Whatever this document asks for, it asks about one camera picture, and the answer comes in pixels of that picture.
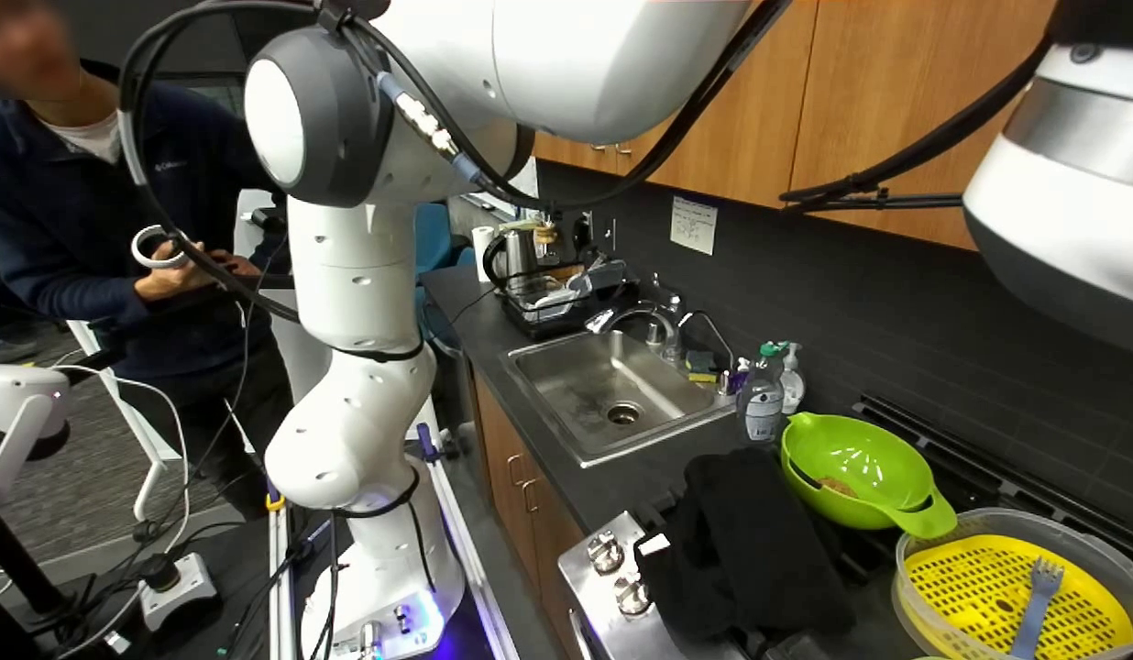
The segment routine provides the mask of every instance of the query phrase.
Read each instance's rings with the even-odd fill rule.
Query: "hand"
[[[163,260],[174,257],[174,251],[174,241],[163,241],[150,257]],[[139,292],[139,301],[174,301],[214,282],[218,280],[203,273],[192,257],[180,257],[174,263],[150,269],[150,274],[135,280],[131,291]]]
[[[236,257],[229,251],[214,251],[209,257],[214,257],[214,263],[219,263],[236,280],[247,280],[247,282],[261,282],[266,280],[266,273],[256,263],[249,263],[247,257]]]

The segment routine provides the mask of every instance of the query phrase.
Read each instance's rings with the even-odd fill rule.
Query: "stove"
[[[1043,484],[1039,477],[994,461],[981,456],[970,440],[959,440],[951,434],[931,429],[918,413],[861,396],[850,407],[858,419],[878,422],[904,440],[910,440],[931,466],[940,491],[959,509],[976,506],[1009,506],[1039,518],[1052,518],[1075,532],[1098,537],[1121,549],[1133,561],[1133,527],[1121,520],[1110,520],[1108,515],[1069,500],[1063,491]],[[821,542],[845,577],[858,631],[850,638],[878,638],[878,647],[858,650],[856,641],[836,638],[813,638],[813,636],[794,636],[794,638],[720,638],[720,641],[685,641],[671,636],[657,604],[651,601],[651,588],[643,583],[634,545],[640,554],[651,554],[653,542],[669,542],[653,532],[653,515],[634,518],[619,515],[598,532],[590,532],[582,542],[561,554],[558,568],[565,577],[565,588],[574,593],[574,631],[577,641],[590,658],[610,660],[744,660],[744,658],[795,658],[795,660],[824,660],[824,658],[918,658],[915,641],[904,636],[895,612],[891,612],[891,572],[895,572],[895,542],[898,532],[850,532],[830,520],[821,526]]]

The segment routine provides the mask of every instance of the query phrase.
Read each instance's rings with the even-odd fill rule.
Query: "sink drain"
[[[610,407],[605,413],[613,424],[634,424],[640,422],[640,412],[634,407]]]

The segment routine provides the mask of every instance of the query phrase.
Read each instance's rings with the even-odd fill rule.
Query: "kitchen sink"
[[[647,340],[570,335],[508,353],[508,370],[579,469],[647,451],[735,413]]]

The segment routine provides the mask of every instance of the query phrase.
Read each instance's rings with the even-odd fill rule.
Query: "wooden cabinet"
[[[868,170],[955,117],[1032,56],[1048,10],[1052,0],[821,0],[794,187]],[[964,190],[1004,117],[891,181],[891,194]],[[960,208],[830,215],[972,251]]]
[[[1058,0],[795,0],[693,125],[653,185],[780,207],[780,190],[850,176],[970,106],[1043,40]],[[891,181],[895,194],[964,190],[998,135],[986,130]],[[623,147],[542,141],[539,158],[629,171]],[[959,208],[821,213],[891,234],[972,245]]]
[[[570,593],[558,577],[558,557],[582,539],[582,527],[574,520],[554,480],[527,456],[521,434],[483,378],[477,378],[477,422],[499,527],[508,532],[508,542],[516,554],[558,647],[565,658],[579,658],[565,620]]]
[[[788,190],[817,0],[795,0],[685,132],[653,185],[775,207]],[[623,176],[669,125],[610,147],[539,135],[537,154]]]

